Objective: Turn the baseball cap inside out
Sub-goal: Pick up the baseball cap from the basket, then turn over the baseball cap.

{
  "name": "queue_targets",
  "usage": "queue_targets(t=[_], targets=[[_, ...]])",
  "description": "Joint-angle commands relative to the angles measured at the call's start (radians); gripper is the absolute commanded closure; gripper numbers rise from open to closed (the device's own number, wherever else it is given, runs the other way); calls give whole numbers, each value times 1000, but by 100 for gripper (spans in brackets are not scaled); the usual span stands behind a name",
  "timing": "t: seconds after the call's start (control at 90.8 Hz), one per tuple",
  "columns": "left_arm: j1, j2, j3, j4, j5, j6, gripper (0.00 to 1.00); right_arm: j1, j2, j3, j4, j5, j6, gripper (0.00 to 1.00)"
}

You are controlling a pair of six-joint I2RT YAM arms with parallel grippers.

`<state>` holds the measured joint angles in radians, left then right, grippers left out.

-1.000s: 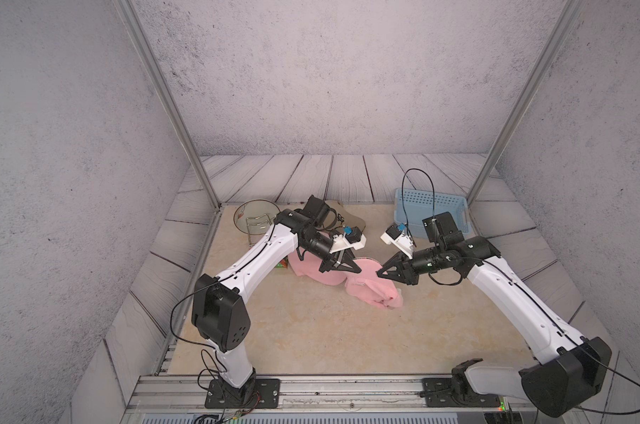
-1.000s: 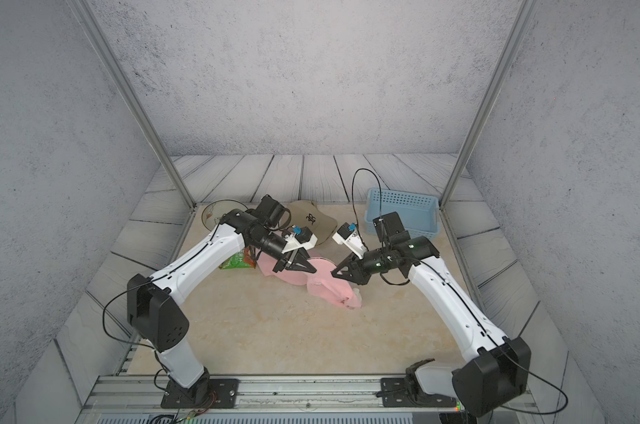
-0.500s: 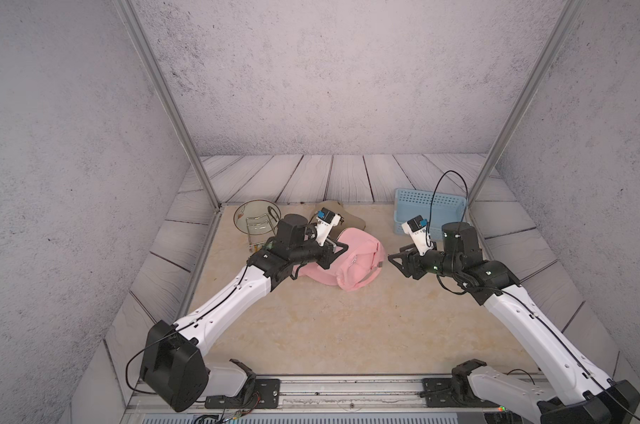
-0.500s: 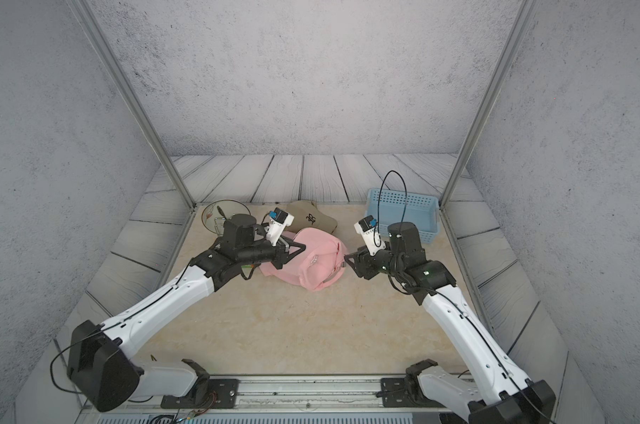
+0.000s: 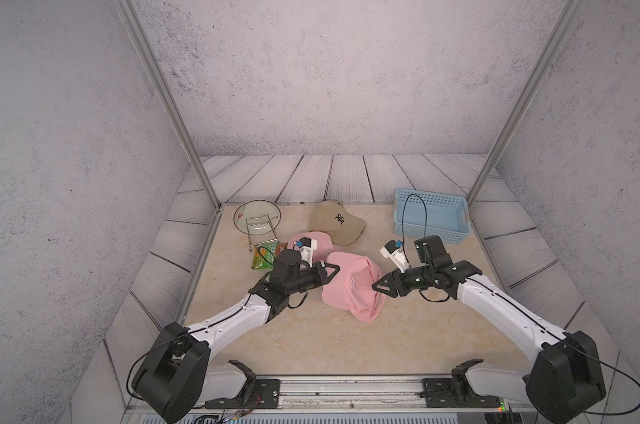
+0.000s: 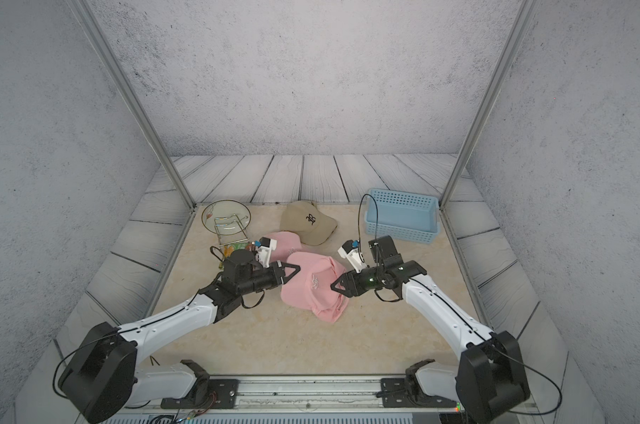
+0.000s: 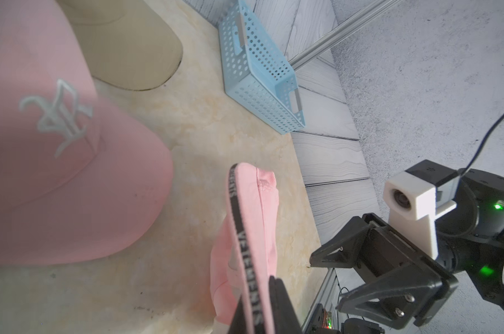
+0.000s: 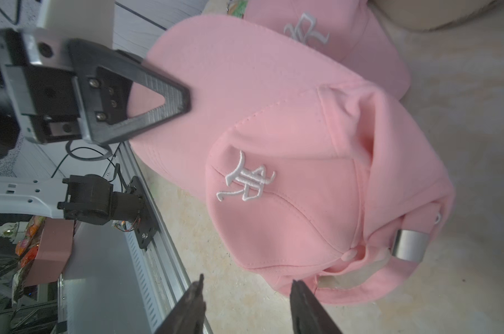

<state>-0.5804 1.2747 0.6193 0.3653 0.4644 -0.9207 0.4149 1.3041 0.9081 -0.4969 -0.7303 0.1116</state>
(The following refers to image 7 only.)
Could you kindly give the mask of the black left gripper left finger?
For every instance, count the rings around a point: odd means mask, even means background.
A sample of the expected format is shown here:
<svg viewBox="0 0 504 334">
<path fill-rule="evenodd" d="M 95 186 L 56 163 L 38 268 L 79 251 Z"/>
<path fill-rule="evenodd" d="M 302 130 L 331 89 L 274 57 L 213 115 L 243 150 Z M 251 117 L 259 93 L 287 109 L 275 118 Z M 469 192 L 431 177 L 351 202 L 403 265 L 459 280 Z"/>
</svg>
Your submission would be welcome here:
<svg viewBox="0 0 504 334">
<path fill-rule="evenodd" d="M 227 334 L 246 334 L 246 319 L 242 298 L 239 298 L 239 302 Z"/>
</svg>

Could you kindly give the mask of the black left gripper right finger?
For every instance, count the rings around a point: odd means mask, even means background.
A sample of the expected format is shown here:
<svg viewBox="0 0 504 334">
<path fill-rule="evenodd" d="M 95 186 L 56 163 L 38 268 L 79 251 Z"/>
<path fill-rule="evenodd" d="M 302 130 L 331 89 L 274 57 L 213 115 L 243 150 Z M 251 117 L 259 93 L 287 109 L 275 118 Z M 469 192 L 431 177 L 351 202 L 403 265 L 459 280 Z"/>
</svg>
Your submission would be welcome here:
<svg viewBox="0 0 504 334">
<path fill-rule="evenodd" d="M 269 289 L 275 334 L 302 334 L 301 325 L 283 281 L 270 276 Z"/>
</svg>

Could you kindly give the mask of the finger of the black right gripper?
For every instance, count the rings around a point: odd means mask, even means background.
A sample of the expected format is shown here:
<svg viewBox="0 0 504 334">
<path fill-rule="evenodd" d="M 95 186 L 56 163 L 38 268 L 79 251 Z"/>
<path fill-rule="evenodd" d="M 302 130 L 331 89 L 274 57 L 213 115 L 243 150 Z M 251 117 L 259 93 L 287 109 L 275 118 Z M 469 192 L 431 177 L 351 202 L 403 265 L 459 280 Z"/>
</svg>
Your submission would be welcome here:
<svg viewBox="0 0 504 334">
<path fill-rule="evenodd" d="M 382 277 L 343 294 L 336 310 L 373 319 L 415 317 L 441 286 L 440 279 Z"/>
<path fill-rule="evenodd" d="M 327 243 L 314 251 L 309 259 L 311 267 L 370 268 L 365 246 L 375 216 L 352 217 Z"/>
</svg>

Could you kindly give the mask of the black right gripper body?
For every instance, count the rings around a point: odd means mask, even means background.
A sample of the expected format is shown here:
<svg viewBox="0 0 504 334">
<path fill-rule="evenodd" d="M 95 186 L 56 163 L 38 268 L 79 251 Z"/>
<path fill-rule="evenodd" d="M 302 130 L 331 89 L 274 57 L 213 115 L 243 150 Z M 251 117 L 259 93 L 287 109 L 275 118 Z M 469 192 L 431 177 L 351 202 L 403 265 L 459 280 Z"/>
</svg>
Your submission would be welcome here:
<svg viewBox="0 0 504 334">
<path fill-rule="evenodd" d="M 360 275 L 365 284 L 388 276 L 419 276 L 442 281 L 439 291 L 415 317 L 370 319 L 392 328 L 404 328 L 409 324 L 421 327 L 430 323 L 458 288 L 459 281 L 440 264 L 401 237 L 396 230 L 376 214 L 364 214 L 364 216 L 375 216 L 374 221 L 371 222 L 371 231 L 365 245 L 370 268 L 360 268 Z"/>
</svg>

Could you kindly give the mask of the pink baseball cap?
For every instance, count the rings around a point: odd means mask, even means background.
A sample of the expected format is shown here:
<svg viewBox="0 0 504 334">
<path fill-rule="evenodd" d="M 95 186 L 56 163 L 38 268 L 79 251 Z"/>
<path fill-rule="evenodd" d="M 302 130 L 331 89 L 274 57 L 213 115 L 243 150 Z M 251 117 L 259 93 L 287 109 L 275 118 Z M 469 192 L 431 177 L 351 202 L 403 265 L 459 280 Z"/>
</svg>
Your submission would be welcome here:
<svg viewBox="0 0 504 334">
<path fill-rule="evenodd" d="M 273 172 L 233 165 L 226 179 L 226 216 L 210 254 L 213 333 L 228 333 L 244 311 L 243 333 L 274 333 L 269 280 L 276 275 L 278 189 Z"/>
<path fill-rule="evenodd" d="M 60 6 L 0 1 L 0 266 L 120 252 L 172 178 L 160 138 L 98 96 Z"/>
</svg>

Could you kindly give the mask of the beige baseball cap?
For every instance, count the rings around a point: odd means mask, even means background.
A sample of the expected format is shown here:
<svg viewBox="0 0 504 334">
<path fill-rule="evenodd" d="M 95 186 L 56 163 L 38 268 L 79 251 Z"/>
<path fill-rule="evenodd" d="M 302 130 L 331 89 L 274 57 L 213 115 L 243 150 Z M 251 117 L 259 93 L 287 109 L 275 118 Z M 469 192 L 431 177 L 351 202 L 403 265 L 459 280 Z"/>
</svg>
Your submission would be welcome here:
<svg viewBox="0 0 504 334">
<path fill-rule="evenodd" d="M 152 90 L 182 61 L 182 43 L 145 1 L 59 1 L 90 73 L 125 90 Z"/>
</svg>

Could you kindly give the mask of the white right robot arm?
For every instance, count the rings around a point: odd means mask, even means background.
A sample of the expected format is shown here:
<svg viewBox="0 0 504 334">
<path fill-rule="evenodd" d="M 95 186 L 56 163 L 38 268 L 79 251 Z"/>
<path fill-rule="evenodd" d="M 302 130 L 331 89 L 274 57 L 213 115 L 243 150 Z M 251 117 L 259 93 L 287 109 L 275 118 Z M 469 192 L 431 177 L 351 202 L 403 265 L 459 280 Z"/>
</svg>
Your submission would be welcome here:
<svg viewBox="0 0 504 334">
<path fill-rule="evenodd" d="M 363 285 L 341 313 L 394 329 L 424 326 L 467 273 L 481 298 L 504 310 L 504 178 L 425 160 L 389 179 L 389 217 L 353 217 L 310 256 L 312 267 L 354 269 Z"/>
</svg>

